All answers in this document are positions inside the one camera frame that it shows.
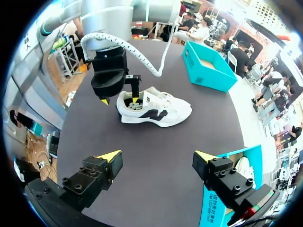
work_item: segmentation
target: black shirt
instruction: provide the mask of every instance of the black shirt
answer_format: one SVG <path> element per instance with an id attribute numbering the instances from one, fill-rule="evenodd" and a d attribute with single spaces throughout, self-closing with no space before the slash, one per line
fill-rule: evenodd
<path id="1" fill-rule="evenodd" d="M 284 106 L 287 109 L 289 108 L 291 104 L 290 96 L 291 95 L 287 90 L 283 89 L 280 91 L 280 97 L 275 100 L 275 104 L 280 112 L 284 110 Z"/>
<path id="2" fill-rule="evenodd" d="M 293 126 L 292 133 L 295 134 L 295 137 L 293 137 L 292 135 L 290 135 L 290 142 L 295 141 L 301 135 L 301 132 L 302 132 L 302 127 L 296 127 L 295 128 Z"/>
<path id="3" fill-rule="evenodd" d="M 249 58 L 247 54 L 239 48 L 231 49 L 231 53 L 237 59 L 236 74 L 243 78 L 245 74 L 244 66 L 248 66 Z M 235 66 L 231 62 L 229 62 L 229 67 L 232 69 L 232 71 L 235 70 Z"/>
<path id="4" fill-rule="evenodd" d="M 184 21 L 184 22 L 180 25 L 180 27 L 185 27 L 185 26 L 187 26 L 188 29 L 191 29 L 192 26 L 194 26 L 194 21 L 193 21 L 192 19 L 189 19 L 189 20 Z"/>
<path id="5" fill-rule="evenodd" d="M 225 49 L 226 50 L 229 50 L 230 48 L 231 48 L 231 46 L 232 46 L 232 44 L 233 44 L 233 41 L 232 40 L 227 40 L 226 41 L 226 44 L 225 44 Z"/>

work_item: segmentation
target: teal shoebox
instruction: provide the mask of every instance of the teal shoebox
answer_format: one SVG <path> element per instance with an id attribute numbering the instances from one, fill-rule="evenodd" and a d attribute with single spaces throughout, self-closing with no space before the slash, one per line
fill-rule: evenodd
<path id="1" fill-rule="evenodd" d="M 237 82 L 231 68 L 213 49 L 187 41 L 183 59 L 189 80 L 193 84 L 228 92 Z"/>

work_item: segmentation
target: cable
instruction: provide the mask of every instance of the cable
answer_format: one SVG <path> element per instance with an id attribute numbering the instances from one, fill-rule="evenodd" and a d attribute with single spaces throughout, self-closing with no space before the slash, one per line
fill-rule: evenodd
<path id="1" fill-rule="evenodd" d="M 170 43 L 171 43 L 171 40 L 172 40 L 172 37 L 173 37 L 173 31 L 174 31 L 174 29 L 175 29 L 175 26 L 172 25 L 170 36 L 169 36 L 169 41 L 168 41 L 168 43 L 166 45 L 166 48 L 165 48 L 165 50 L 163 52 L 159 71 L 157 71 L 154 68 L 154 66 L 150 63 L 150 61 L 139 50 L 137 50 L 134 46 L 132 46 L 131 44 L 129 44 L 128 42 L 126 42 L 123 39 L 120 39 L 120 38 L 115 37 L 115 36 L 110 35 L 110 34 L 101 33 L 101 32 L 89 33 L 89 34 L 85 35 L 81 39 L 81 46 L 82 46 L 83 53 L 84 53 L 84 59 L 86 61 L 89 59 L 88 51 L 86 49 L 86 42 L 87 41 L 89 41 L 91 39 L 107 40 L 107 41 L 111 41 L 111 42 L 117 44 L 118 46 L 121 46 L 122 48 L 124 48 L 127 51 L 129 51 L 139 61 L 141 61 L 143 63 L 143 65 L 145 65 L 147 67 L 147 69 L 150 72 L 152 72 L 153 75 L 155 75 L 156 77 L 160 77 L 162 75 L 162 71 L 163 71 L 163 68 L 164 68 L 164 62 L 165 62 L 165 57 L 166 57 L 167 51 L 169 49 L 169 46 L 170 46 Z"/>
<path id="2" fill-rule="evenodd" d="M 257 223 L 257 222 L 260 222 L 260 221 L 264 221 L 264 220 L 274 220 L 276 219 L 275 216 L 266 216 L 266 217 L 263 217 L 263 218 L 259 218 L 259 219 L 255 219 L 255 220 L 250 220 L 250 221 L 246 221 L 244 222 L 243 224 L 237 226 L 237 227 L 244 227 L 244 226 L 249 226 L 251 224 L 254 224 L 254 223 Z"/>
<path id="3" fill-rule="evenodd" d="M 13 79 L 13 81 L 14 81 L 14 83 L 16 84 L 16 86 L 17 86 L 17 88 L 18 88 L 18 90 L 19 90 L 19 92 L 20 92 L 20 94 L 21 94 L 21 96 L 22 96 L 22 98 L 23 98 L 23 100 L 25 101 L 25 103 L 37 114 L 37 115 L 39 115 L 43 120 L 45 120 L 47 123 L 49 123 L 50 125 L 52 125 L 52 126 L 54 126 L 52 123 L 50 123 L 48 120 L 46 120 L 43 116 L 41 116 L 40 114 L 38 114 L 37 113 L 37 111 L 36 110 L 34 110 L 31 106 L 30 106 L 30 104 L 28 104 L 28 102 L 27 102 L 27 100 L 24 98 L 24 95 L 23 95 L 23 93 L 21 92 L 21 90 L 20 90 L 20 87 L 18 86 L 18 84 L 16 83 L 16 81 L 15 81 L 15 78 L 13 77 L 13 75 L 11 75 L 11 78 Z"/>

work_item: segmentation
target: cardboard inside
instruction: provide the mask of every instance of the cardboard inside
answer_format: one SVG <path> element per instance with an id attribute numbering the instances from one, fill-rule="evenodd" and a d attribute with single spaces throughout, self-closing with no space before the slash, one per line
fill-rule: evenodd
<path id="1" fill-rule="evenodd" d="M 211 68 L 211 69 L 215 69 L 214 65 L 213 65 L 211 62 L 205 61 L 205 60 L 202 60 L 202 59 L 200 59 L 200 61 L 201 61 L 201 64 L 202 64 L 202 65 L 204 65 L 204 66 L 206 66 L 206 67 L 209 67 L 209 68 Z"/>

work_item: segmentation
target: wooden floor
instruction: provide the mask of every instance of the wooden floor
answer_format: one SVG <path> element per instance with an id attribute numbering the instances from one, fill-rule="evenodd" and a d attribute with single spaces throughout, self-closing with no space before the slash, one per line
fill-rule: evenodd
<path id="1" fill-rule="evenodd" d="M 68 94 L 72 91 L 77 91 L 79 85 L 83 81 L 87 71 L 76 74 L 70 81 L 62 80 L 58 69 L 55 66 L 54 58 L 50 57 L 48 61 L 48 70 L 50 76 L 59 90 L 60 96 L 66 102 Z M 46 149 L 46 139 L 27 133 L 27 159 L 36 170 L 40 172 L 41 180 L 47 177 L 57 182 L 57 159 L 53 158 L 52 163 L 48 161 L 48 153 Z M 37 162 L 45 162 L 45 166 L 39 169 Z"/>

